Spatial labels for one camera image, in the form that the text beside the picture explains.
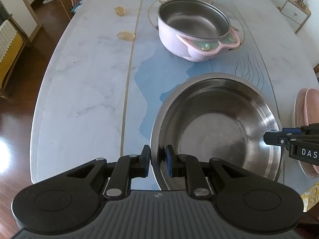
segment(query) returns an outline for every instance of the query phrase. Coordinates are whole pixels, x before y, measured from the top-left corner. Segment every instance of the white wall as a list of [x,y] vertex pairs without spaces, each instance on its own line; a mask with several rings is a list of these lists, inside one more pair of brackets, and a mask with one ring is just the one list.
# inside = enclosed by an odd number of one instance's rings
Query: white wall
[[24,32],[30,37],[37,26],[29,9],[23,0],[0,0],[13,19],[20,25]]
[[313,67],[319,63],[319,0],[306,0],[311,16],[297,32],[304,43]]

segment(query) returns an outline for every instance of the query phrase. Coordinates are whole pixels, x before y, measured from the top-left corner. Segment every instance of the floor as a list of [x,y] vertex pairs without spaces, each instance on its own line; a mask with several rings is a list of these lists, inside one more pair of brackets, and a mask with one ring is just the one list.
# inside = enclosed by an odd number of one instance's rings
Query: floor
[[18,226],[11,213],[14,196],[31,184],[29,148],[32,117],[43,75],[61,35],[68,25],[57,0],[32,7],[43,24],[31,47],[26,47],[0,98],[0,239],[11,238]]

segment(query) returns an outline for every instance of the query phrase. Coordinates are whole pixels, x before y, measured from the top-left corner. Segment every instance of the metal basin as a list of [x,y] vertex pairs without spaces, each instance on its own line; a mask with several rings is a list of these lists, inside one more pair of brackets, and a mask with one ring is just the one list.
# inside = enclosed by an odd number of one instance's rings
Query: metal basin
[[151,135],[151,162],[159,187],[185,189],[183,178],[167,176],[163,153],[168,144],[176,154],[202,162],[219,157],[277,180],[284,154],[281,147],[266,145],[263,135],[281,130],[281,123],[268,105],[256,87],[229,74],[203,74],[175,88],[161,106]]
[[231,28],[222,11],[199,0],[168,0],[159,7],[158,14],[168,27],[203,42],[221,40]]

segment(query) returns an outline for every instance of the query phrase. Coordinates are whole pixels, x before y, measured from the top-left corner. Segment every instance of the metal screw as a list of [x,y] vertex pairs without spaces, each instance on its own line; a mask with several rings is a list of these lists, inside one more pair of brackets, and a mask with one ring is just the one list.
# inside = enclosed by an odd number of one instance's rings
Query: metal screw
[[109,197],[117,197],[117,196],[120,196],[121,194],[122,194],[122,191],[116,188],[108,189],[106,191],[106,195],[108,195]]
[[196,196],[207,196],[209,194],[209,190],[205,188],[197,188],[194,190],[194,194]]

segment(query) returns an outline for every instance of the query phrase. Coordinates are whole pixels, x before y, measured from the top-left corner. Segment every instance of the table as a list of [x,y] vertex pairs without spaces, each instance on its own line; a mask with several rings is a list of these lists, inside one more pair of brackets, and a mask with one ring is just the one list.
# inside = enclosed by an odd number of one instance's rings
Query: table
[[[216,57],[218,64],[203,62],[201,67],[184,60],[182,69],[183,59],[165,54],[169,52],[152,26],[157,0],[86,0],[61,37],[39,91],[31,131],[32,182],[96,157],[113,162],[120,155],[139,154],[149,143],[149,127],[162,100],[178,83],[204,72],[233,72],[249,79],[278,110],[282,125],[291,126],[298,91],[318,88],[301,41],[270,0],[214,2],[240,21],[246,45]],[[117,6],[126,9],[125,16],[114,13]],[[122,30],[135,32],[135,41],[118,39]],[[233,63],[224,66],[223,60],[235,62],[243,51],[247,56],[241,71]],[[168,57],[177,67],[167,66]],[[160,66],[154,64],[162,58]],[[156,77],[166,73],[165,83],[158,82]],[[280,182],[302,194],[316,180],[285,154]],[[134,179],[132,186],[157,189],[151,172],[146,181]]]

